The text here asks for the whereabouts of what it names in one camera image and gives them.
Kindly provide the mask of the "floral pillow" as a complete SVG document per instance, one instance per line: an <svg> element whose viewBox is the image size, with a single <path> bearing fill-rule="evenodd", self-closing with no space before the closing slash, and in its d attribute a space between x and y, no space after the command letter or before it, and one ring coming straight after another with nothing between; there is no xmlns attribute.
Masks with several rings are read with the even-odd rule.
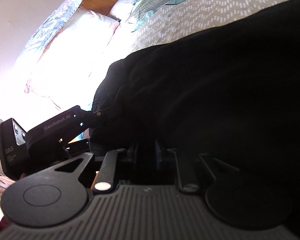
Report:
<svg viewBox="0 0 300 240"><path fill-rule="evenodd" d="M33 64L42 56L47 45L75 14L83 0L65 0L38 27L18 56L17 64Z"/></svg>

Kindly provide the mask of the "white pillow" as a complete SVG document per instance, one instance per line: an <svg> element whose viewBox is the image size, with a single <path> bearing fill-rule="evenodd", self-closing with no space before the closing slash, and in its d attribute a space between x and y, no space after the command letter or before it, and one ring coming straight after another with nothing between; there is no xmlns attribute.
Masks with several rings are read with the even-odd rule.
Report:
<svg viewBox="0 0 300 240"><path fill-rule="evenodd" d="M79 105L90 110L96 85L91 80L94 64L119 22L78 7L61 29L42 25L21 55L27 66L24 92L42 97L57 109Z"/></svg>

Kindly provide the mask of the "patterned bed sheet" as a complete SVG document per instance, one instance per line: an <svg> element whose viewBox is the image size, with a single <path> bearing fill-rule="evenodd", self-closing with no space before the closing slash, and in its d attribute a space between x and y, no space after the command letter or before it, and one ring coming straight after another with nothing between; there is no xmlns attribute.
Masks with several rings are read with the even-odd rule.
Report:
<svg viewBox="0 0 300 240"><path fill-rule="evenodd" d="M173 42L285 1L288 0L141 0L127 21L134 37L131 50Z"/></svg>

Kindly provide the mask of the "black pants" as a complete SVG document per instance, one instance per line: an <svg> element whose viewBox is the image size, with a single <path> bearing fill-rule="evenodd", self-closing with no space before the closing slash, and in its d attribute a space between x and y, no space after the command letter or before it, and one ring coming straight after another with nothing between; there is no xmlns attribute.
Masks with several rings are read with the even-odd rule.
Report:
<svg viewBox="0 0 300 240"><path fill-rule="evenodd" d="M155 140L206 153L243 172L210 197L223 218L300 238L300 0L113 63L93 110L116 105L91 131L96 155Z"/></svg>

